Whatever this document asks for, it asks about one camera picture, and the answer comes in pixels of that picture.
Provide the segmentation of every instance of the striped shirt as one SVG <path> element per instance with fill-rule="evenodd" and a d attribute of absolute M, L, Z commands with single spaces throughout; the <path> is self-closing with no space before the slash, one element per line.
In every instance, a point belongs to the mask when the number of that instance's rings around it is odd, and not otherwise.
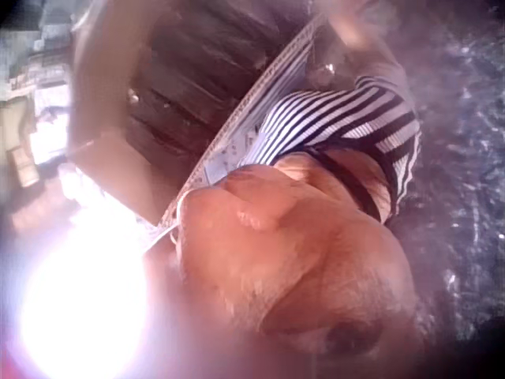
<path fill-rule="evenodd" d="M 308 152 L 325 167 L 318 152 L 329 148 L 363 152 L 382 168 L 395 214 L 412 178 L 419 136 L 403 69 L 378 63 L 356 79 L 354 90 L 295 92 L 280 100 L 264 119 L 241 166 L 273 165 L 290 153 Z"/>

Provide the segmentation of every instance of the corrugated cardboard edge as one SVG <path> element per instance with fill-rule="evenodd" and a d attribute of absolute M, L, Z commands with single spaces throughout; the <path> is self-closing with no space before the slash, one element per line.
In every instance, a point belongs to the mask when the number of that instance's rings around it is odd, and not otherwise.
<path fill-rule="evenodd" d="M 267 70 L 261 75 L 260 79 L 249 90 L 244 99 L 238 104 L 231 116 L 226 120 L 225 124 L 218 132 L 217 136 L 211 142 L 206 152 L 201 156 L 198 164 L 195 166 L 193 172 L 188 177 L 188 180 L 183 185 L 178 196 L 170 203 L 165 211 L 163 218 L 159 224 L 159 229 L 164 231 L 172 227 L 175 223 L 174 211 L 182 195 L 192 188 L 198 187 L 196 180 L 204 175 L 205 163 L 234 135 L 241 125 L 241 121 L 247 116 L 252 105 L 263 95 L 265 88 L 275 80 L 279 73 L 279 68 L 283 67 L 286 62 L 291 58 L 293 53 L 299 51 L 304 45 L 314 36 L 314 32 L 322 25 L 324 18 L 322 16 L 315 17 L 310 21 L 298 35 L 291 41 L 291 43 L 282 51 L 282 53 L 273 61 Z"/>

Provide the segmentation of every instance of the person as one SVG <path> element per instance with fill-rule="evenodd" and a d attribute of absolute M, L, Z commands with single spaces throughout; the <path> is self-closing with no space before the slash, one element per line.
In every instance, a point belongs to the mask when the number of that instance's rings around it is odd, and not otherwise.
<path fill-rule="evenodd" d="M 178 263 L 226 324 L 312 354 L 386 351 L 396 365 L 417 349 L 416 295 L 384 223 L 412 178 L 420 126 L 385 44 L 350 13 L 330 23 L 355 89 L 277 103 L 241 167 L 181 199 Z"/>

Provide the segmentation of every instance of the neck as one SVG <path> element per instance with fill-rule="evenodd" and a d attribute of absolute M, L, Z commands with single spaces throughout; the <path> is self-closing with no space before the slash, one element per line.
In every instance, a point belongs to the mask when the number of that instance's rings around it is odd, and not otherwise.
<path fill-rule="evenodd" d="M 370 157 L 350 150 L 326 152 L 335 162 L 351 171 L 367 189 L 379 209 L 384 222 L 391 213 L 391 199 L 387 180 L 380 166 Z M 305 153 L 294 153 L 281 159 L 275 168 L 294 180 L 306 182 L 338 201 L 359 208 L 353 194 L 332 173 L 322 168 L 317 161 Z"/>

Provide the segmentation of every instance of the black strap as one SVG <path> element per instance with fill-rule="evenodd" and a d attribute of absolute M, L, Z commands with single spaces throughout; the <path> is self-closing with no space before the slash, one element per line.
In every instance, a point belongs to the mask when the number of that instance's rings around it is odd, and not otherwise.
<path fill-rule="evenodd" d="M 305 147 L 300 151 L 306 152 L 313 159 L 317 160 L 317 162 L 319 162 L 326 170 L 330 171 L 345 187 L 347 187 L 349 192 L 359 203 L 361 210 L 381 222 L 380 212 L 377 208 L 376 202 L 372 198 L 372 195 L 370 195 L 365 186 L 361 184 L 352 172 L 347 170 L 341 164 L 336 163 L 325 153 L 318 152 L 314 148 Z"/>

